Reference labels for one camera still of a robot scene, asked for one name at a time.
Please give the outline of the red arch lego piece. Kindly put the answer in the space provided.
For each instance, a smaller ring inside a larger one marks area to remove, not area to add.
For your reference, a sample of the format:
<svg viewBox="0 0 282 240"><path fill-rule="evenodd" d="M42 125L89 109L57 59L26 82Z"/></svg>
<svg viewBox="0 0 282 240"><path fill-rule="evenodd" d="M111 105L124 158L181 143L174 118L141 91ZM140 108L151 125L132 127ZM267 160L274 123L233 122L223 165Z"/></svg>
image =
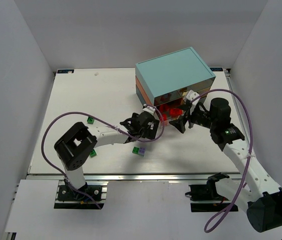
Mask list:
<svg viewBox="0 0 282 240"><path fill-rule="evenodd" d="M176 118L180 115L183 114L183 110L179 109L179 108L171 108L169 110L169 115L172 117L172 118Z"/></svg>

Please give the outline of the clear bottom drawer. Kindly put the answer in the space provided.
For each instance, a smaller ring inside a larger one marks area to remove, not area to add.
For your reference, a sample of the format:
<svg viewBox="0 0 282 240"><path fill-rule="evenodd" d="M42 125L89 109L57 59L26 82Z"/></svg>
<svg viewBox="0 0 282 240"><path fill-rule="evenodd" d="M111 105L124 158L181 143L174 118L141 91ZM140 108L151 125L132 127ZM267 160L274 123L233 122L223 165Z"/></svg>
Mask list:
<svg viewBox="0 0 282 240"><path fill-rule="evenodd" d="M162 114L166 114L167 115L167 120L166 121L163 121L163 117L160 117L160 124L159 124L159 128L163 128L163 126L168 126L168 125L170 125L169 124L169 122L170 121L173 121L173 120L177 120L177 119L179 119L179 117L181 116L178 116L178 117L176 117L176 118L172 118L170 115L169 115L169 111L168 112L164 112L164 113L161 113L161 115Z"/></svg>

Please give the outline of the red rounded lego brick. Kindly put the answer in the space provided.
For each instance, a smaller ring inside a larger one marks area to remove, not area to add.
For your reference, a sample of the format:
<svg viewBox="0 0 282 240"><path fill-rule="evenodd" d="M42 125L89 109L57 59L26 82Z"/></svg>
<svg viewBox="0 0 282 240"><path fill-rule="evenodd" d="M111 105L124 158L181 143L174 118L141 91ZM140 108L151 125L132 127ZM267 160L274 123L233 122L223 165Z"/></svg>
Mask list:
<svg viewBox="0 0 282 240"><path fill-rule="evenodd" d="M160 112L161 112L162 114L165 113L165 112L168 112L169 109L170 109L170 107L169 107L169 105L167 105L167 104L161 104L161 105L159 106L159 110L160 110Z"/></svg>

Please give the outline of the green and purple lego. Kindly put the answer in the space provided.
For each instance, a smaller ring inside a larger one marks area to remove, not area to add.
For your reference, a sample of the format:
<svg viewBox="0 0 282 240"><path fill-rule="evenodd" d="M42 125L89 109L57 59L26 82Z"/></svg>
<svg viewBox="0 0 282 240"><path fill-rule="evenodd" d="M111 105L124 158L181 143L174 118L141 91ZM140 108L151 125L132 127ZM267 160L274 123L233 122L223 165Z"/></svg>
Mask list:
<svg viewBox="0 0 282 240"><path fill-rule="evenodd" d="M133 147L132 153L140 156L145 156L146 149L143 147Z"/></svg>

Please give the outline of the red square lego brick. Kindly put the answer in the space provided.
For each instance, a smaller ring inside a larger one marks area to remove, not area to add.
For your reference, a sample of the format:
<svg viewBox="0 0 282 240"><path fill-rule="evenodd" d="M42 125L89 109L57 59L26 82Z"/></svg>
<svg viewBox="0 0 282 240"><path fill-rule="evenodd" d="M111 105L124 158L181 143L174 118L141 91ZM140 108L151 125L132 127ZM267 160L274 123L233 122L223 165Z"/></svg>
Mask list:
<svg viewBox="0 0 282 240"><path fill-rule="evenodd" d="M167 115L166 114L162 114L162 117L163 117L163 121L167 120Z"/></svg>

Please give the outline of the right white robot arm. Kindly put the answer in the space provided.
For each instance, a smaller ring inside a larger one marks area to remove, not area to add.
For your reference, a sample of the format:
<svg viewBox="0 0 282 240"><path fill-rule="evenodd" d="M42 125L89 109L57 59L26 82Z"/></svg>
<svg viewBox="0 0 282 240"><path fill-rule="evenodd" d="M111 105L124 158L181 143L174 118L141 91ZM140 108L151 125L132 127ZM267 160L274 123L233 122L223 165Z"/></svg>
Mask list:
<svg viewBox="0 0 282 240"><path fill-rule="evenodd" d="M186 112L178 119L170 121L181 133L185 125L194 124L208 128L210 135L220 150L234 163L242 175L244 189L228 175L217 173L208 178L207 188L213 198L225 197L232 200L240 190L235 204L246 212L249 223L259 233L282 226L282 187L274 181L257 158L249 153L248 142L242 132L231 123L231 108L224 98L214 98L210 108L202 103L184 105Z"/></svg>

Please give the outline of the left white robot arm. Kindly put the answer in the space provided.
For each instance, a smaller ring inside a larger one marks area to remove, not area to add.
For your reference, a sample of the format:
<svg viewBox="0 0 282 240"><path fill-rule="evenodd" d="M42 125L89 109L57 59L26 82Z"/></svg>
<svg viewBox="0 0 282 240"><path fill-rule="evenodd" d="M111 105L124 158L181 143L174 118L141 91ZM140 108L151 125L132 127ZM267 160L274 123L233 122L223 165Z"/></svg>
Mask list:
<svg viewBox="0 0 282 240"><path fill-rule="evenodd" d="M75 123L55 143L54 149L60 158L71 186L81 190L86 185L83 164L93 149L106 145L127 144L136 140L154 140L159 120L153 113L143 111L133 113L120 125L127 130L121 133L116 127L87 127L82 122Z"/></svg>

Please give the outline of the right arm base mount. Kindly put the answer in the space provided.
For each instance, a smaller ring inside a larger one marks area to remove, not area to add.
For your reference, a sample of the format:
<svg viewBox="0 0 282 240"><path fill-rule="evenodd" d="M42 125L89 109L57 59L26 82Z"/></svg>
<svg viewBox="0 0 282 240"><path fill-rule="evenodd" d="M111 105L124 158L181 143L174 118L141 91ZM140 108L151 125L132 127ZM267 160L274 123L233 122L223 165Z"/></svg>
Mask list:
<svg viewBox="0 0 282 240"><path fill-rule="evenodd" d="M217 213L230 205L230 200L216 191L215 183L228 179L224 173L217 173L207 179L206 184L191 184L185 196L190 198L192 213Z"/></svg>

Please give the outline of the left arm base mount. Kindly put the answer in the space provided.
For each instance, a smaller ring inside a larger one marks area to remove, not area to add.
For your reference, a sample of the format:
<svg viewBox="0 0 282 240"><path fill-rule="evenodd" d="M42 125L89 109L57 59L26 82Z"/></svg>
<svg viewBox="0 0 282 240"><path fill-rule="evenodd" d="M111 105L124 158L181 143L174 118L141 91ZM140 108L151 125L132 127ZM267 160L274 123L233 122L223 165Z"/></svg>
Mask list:
<svg viewBox="0 0 282 240"><path fill-rule="evenodd" d="M101 210L105 203L107 187L103 184L86 183L73 190L67 180L59 182L54 209Z"/></svg>

